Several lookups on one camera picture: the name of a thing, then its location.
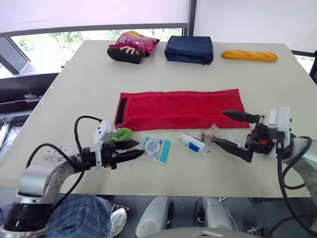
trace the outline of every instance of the window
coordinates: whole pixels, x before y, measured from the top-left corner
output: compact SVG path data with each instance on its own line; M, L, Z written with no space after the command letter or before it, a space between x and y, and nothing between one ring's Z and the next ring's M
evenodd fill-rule
M11 37L15 44L40 70L63 66L84 40L116 40L127 30L76 31ZM181 36L181 28L137 29L138 33L168 41L172 35Z
M312 67L313 67L313 63L314 63L315 57L298 56L298 55L294 55L294 56L297 59L298 63L307 72L307 74L309 74L311 72Z
M12 73L7 70L2 64L0 64L0 79L2 78L11 78Z

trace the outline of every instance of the navy blue pouch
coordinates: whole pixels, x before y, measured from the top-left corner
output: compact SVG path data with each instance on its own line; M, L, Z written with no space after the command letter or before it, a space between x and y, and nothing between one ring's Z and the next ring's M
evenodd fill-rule
M213 47L207 36L171 36L165 48L168 61L210 64Z

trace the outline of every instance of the baguette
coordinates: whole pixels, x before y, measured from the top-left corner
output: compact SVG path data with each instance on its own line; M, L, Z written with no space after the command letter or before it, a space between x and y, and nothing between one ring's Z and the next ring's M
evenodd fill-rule
M278 57L276 54L271 52L257 52L257 51L239 51L229 50L222 53L222 57L225 59L232 60L257 60L274 62L277 61Z

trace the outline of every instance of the red cloth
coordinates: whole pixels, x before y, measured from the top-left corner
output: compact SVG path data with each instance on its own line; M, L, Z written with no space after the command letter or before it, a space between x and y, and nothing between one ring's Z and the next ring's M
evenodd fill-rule
M219 92L145 92L121 93L116 127L132 131L155 129L250 128L221 112L244 112L239 90Z

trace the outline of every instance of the pink snack bag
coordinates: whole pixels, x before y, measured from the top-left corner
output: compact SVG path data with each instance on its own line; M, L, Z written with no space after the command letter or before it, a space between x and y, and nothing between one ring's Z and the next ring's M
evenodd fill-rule
M114 44L109 47L117 46L130 46L143 51L145 56L149 56L153 53L155 46L159 43L159 40L152 37L143 36L135 31L124 32Z

